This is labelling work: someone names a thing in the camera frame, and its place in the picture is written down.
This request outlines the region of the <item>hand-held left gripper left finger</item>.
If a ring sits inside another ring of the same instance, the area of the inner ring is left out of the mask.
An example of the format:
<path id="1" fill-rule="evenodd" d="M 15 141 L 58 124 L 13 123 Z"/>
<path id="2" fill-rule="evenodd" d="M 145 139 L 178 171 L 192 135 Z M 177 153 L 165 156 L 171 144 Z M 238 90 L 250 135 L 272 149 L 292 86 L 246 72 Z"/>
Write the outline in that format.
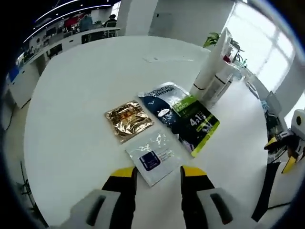
<path id="1" fill-rule="evenodd" d="M 136 167 L 120 168 L 77 202 L 59 229 L 130 229 L 136 209 Z"/>

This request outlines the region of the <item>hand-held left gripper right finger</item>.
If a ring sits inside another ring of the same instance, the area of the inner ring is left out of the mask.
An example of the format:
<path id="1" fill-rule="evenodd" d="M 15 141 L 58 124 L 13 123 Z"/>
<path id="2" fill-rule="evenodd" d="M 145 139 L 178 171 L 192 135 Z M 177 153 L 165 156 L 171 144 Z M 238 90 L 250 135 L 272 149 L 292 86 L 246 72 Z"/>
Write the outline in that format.
<path id="1" fill-rule="evenodd" d="M 222 188 L 215 188 L 206 172 L 181 166 L 182 211 L 187 229 L 254 229 L 245 208 Z"/>

